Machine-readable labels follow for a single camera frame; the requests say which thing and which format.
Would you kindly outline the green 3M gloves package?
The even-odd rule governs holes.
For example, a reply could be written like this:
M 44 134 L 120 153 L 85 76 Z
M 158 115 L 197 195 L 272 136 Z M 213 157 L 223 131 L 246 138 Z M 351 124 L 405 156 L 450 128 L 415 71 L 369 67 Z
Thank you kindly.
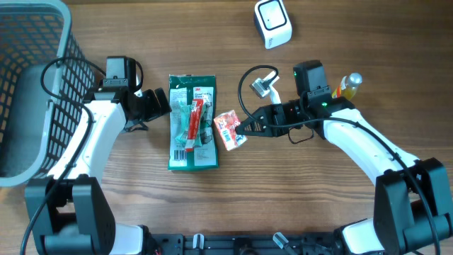
M 168 170 L 202 171 L 219 166 L 217 144 L 213 130 L 213 118 L 217 106 L 216 76 L 170 75 L 168 78 L 170 113 L 170 151 Z M 193 99 L 204 100 L 205 112 L 201 115 L 201 147 L 194 147 L 192 152 L 185 150 L 175 138 L 180 131 L 180 106 L 182 101 L 191 105 Z

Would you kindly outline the red snack stick wrapper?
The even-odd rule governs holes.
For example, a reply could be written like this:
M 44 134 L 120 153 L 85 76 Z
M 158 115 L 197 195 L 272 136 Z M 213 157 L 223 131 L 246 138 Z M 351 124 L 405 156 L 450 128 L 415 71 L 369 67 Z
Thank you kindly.
M 197 137 L 197 132 L 200 126 L 200 118 L 202 115 L 202 107 L 204 105 L 204 100 L 202 98 L 195 98 L 191 104 L 190 112 L 190 121 L 187 142 L 185 144 L 185 150 L 187 152 L 192 152 L 195 147 L 195 140 Z

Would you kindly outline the red tissue pack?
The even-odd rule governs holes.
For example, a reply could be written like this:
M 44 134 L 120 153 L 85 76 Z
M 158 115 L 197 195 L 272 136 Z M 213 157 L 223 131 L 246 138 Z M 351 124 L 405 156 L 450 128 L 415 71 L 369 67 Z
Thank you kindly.
M 240 147 L 247 141 L 247 136 L 239 135 L 236 127 L 241 124 L 235 110 L 222 113 L 214 118 L 214 124 L 219 131 L 220 137 L 227 151 Z

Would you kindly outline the yellow Vim dish soap bottle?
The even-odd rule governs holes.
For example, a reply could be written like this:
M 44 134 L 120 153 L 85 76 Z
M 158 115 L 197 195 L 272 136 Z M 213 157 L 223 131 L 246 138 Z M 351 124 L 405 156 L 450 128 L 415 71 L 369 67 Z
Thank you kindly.
M 332 98 L 345 97 L 350 101 L 357 93 L 362 82 L 362 75 L 357 72 L 344 76 L 340 85 L 333 90 Z

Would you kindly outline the mint green sachet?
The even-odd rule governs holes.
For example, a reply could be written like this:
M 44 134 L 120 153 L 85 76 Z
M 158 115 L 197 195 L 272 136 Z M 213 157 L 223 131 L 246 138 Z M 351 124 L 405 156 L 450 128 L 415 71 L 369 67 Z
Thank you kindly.
M 189 130 L 189 121 L 190 121 L 190 112 L 192 109 L 191 105 L 187 105 L 184 102 L 179 102 L 180 106 L 180 131 L 176 135 L 176 142 L 180 145 L 185 145 L 188 139 L 188 130 Z M 201 114 L 205 112 L 205 107 L 202 106 Z M 201 128 L 201 119 L 200 119 L 200 126 L 199 130 L 197 131 L 196 138 L 195 138 L 195 146 L 194 147 L 201 147 L 201 138 L 200 138 L 200 128 Z

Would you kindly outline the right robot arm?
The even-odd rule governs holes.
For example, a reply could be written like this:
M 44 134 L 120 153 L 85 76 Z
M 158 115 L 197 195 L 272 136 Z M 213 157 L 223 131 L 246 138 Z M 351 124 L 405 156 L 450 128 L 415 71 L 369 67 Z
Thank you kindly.
M 310 60 L 293 69 L 297 99 L 283 103 L 274 85 L 277 68 L 258 78 L 251 89 L 270 104 L 248 113 L 237 128 L 240 135 L 280 137 L 309 128 L 344 151 L 374 185 L 370 219 L 332 232 L 302 235 L 292 248 L 281 233 L 274 243 L 288 254 L 418 254 L 426 246 L 440 248 L 452 236 L 452 194 L 445 166 L 421 160 L 373 128 L 345 97 L 334 96 L 322 63 Z

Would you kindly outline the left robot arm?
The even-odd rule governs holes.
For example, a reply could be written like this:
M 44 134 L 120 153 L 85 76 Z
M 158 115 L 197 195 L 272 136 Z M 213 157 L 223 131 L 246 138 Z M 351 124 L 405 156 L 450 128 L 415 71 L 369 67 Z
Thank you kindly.
M 101 188 L 110 151 L 121 132 L 147 130 L 171 112 L 163 89 L 142 90 L 144 72 L 131 57 L 108 57 L 104 78 L 78 101 L 50 95 L 82 112 L 62 157 L 45 178 L 25 187 L 30 238 L 39 254 L 157 254 L 159 243 L 144 225 L 116 222 Z

